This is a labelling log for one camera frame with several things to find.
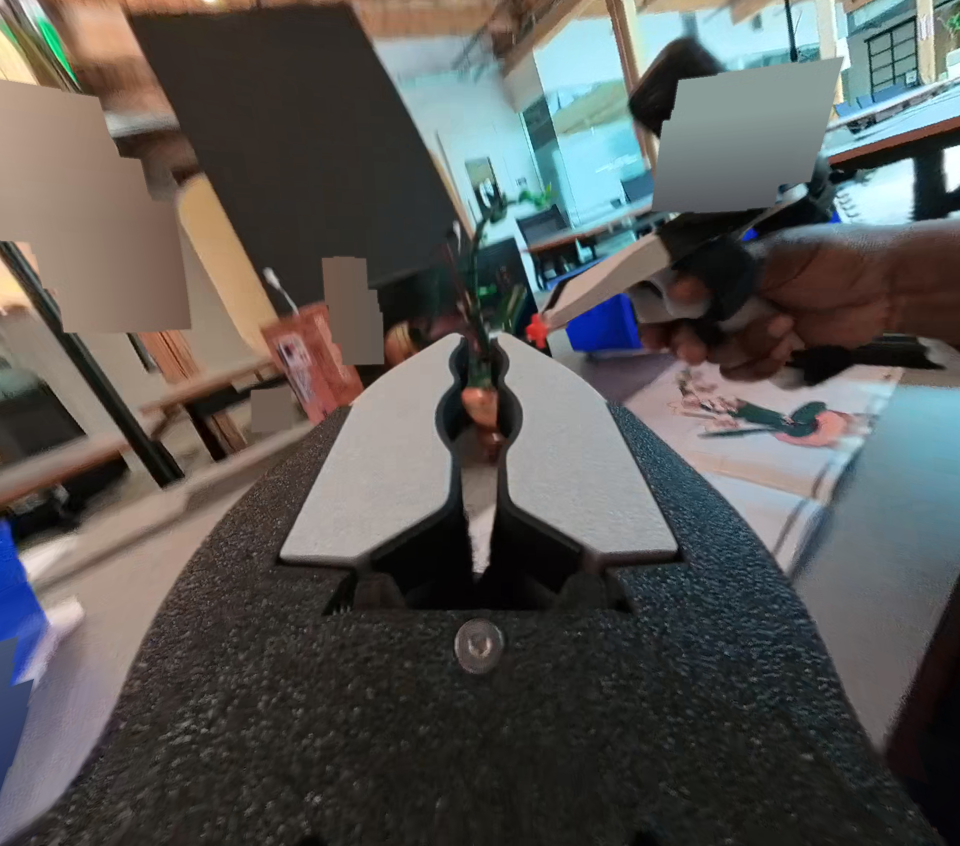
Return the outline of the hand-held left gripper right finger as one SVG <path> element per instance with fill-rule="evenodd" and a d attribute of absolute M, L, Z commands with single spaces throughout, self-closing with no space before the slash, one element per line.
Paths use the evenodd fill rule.
<path fill-rule="evenodd" d="M 577 572 L 663 564 L 678 541 L 606 399 L 568 367 L 502 334 L 491 573 L 562 586 Z"/>

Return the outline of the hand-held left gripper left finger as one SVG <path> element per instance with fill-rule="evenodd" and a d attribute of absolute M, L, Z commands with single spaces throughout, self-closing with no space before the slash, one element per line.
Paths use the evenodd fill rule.
<path fill-rule="evenodd" d="M 393 367 L 348 409 L 280 552 L 289 566 L 469 584 L 472 543 L 454 441 L 470 348 L 453 333 Z"/>

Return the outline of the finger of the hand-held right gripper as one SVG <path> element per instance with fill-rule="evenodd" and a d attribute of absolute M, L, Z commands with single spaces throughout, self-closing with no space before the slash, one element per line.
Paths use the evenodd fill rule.
<path fill-rule="evenodd" d="M 539 324 L 546 333 L 565 328 L 585 312 L 651 281 L 678 259 L 658 234 L 647 234 L 556 287 L 539 313 Z"/>

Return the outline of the toy brick orchid plant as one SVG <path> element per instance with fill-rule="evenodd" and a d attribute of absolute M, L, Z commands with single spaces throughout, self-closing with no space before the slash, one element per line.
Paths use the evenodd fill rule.
<path fill-rule="evenodd" d="M 469 349 L 461 402 L 489 461 L 498 459 L 504 443 L 498 421 L 499 395 L 495 385 L 493 331 L 498 328 L 501 334 L 515 336 L 522 315 L 533 301 L 533 295 L 528 286 L 507 286 L 505 293 L 497 301 L 497 312 L 492 323 L 487 323 L 481 299 L 480 253 L 487 229 L 502 222 L 510 206 L 526 204 L 544 208 L 550 205 L 551 193 L 550 185 L 538 193 L 523 189 L 513 199 L 500 192 L 482 192 L 479 217 L 473 231 L 465 232 L 461 225 L 456 225 L 455 240 L 447 245 L 452 283 L 457 293 L 456 309 L 462 320 Z"/>

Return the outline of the person's right forearm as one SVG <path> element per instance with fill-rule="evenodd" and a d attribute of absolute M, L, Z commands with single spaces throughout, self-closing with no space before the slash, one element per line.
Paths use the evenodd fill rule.
<path fill-rule="evenodd" d="M 959 220 L 923 221 L 896 239 L 890 325 L 959 348 Z"/>

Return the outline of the person's right hand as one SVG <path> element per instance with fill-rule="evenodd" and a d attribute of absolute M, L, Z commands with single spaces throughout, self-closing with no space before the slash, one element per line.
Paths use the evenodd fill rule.
<path fill-rule="evenodd" d="M 771 379 L 795 352 L 856 348 L 899 328 L 894 291 L 895 227 L 816 226 L 778 232 L 753 252 L 759 298 L 774 312 L 709 346 L 681 321 L 639 329 L 644 346 L 689 365 L 710 362 L 736 382 Z"/>

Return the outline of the blue plastic bin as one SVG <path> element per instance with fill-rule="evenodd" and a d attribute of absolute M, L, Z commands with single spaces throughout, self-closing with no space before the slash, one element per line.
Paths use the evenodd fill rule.
<path fill-rule="evenodd" d="M 565 332 L 573 351 L 594 357 L 631 356 L 643 350 L 634 307 L 623 293 L 572 319 Z"/>

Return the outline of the black box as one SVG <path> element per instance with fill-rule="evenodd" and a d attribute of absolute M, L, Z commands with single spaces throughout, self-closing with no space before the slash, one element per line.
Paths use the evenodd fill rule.
<path fill-rule="evenodd" d="M 508 238 L 481 247 L 476 260 L 476 295 L 485 326 L 522 341 L 538 312 L 525 258 L 516 240 Z"/>

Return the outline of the tan patterned round ornament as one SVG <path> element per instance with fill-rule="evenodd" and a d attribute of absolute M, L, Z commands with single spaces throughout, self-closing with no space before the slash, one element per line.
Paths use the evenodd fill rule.
<path fill-rule="evenodd" d="M 423 337 L 416 325 L 410 321 L 398 322 L 391 326 L 384 336 L 385 364 L 392 369 L 412 359 L 422 348 Z"/>

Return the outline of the long wooden table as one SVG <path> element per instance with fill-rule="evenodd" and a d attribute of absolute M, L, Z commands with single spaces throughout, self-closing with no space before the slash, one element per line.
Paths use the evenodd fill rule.
<path fill-rule="evenodd" d="M 904 102 L 879 115 L 854 118 L 838 132 L 851 139 L 813 154 L 814 140 L 833 133 L 816 128 L 810 105 L 791 120 L 779 109 L 764 113 L 758 123 L 738 113 L 725 132 L 707 133 L 719 119 L 694 123 L 680 120 L 684 144 L 668 139 L 666 176 L 654 182 L 650 204 L 587 229 L 573 230 L 577 239 L 598 244 L 630 235 L 642 239 L 672 220 L 717 226 L 723 221 L 741 230 L 740 238 L 760 240 L 797 228 L 844 221 L 863 225 L 852 189 L 868 172 L 908 160 L 914 165 L 917 191 L 912 209 L 917 221 L 958 212 L 958 188 L 942 186 L 942 154 L 958 150 L 958 94 L 942 94 L 908 107 Z"/>

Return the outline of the black metal pole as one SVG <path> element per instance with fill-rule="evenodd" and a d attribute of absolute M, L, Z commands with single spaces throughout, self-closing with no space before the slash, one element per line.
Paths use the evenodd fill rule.
<path fill-rule="evenodd" d="M 45 324 L 68 360 L 77 369 L 86 386 L 109 415 L 150 477 L 159 487 L 168 487 L 185 478 L 185 473 L 162 444 L 147 433 L 127 407 L 114 385 L 103 372 L 89 348 L 74 333 L 64 331 L 59 307 L 43 287 L 39 275 L 13 241 L 1 242 L 1 259 L 22 288 L 41 321 Z"/>

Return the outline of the large black board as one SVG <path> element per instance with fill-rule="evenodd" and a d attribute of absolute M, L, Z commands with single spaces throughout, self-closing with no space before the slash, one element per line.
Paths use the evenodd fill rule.
<path fill-rule="evenodd" d="M 128 24 L 257 272 L 310 304 L 323 259 L 365 260 L 375 289 L 438 263 L 450 194 L 350 4 Z"/>

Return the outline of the blue carton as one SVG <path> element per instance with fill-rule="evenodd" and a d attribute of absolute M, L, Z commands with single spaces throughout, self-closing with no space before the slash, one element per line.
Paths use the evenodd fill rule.
<path fill-rule="evenodd" d="M 26 568 L 22 564 L 12 530 L 1 520 L 1 638 L 17 639 L 18 648 L 36 647 L 48 626 Z"/>

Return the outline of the wall frame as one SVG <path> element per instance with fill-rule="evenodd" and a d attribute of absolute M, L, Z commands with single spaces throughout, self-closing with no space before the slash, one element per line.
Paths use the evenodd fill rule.
<path fill-rule="evenodd" d="M 494 165 L 489 157 L 474 157 L 464 162 L 478 209 L 485 214 L 500 204 L 501 188 Z"/>

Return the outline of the wooden post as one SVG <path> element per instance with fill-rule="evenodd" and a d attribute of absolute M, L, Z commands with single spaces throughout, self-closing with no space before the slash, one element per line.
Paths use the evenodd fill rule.
<path fill-rule="evenodd" d="M 641 83 L 647 62 L 638 21 L 636 0 L 604 0 L 611 23 L 621 71 L 631 97 Z"/>

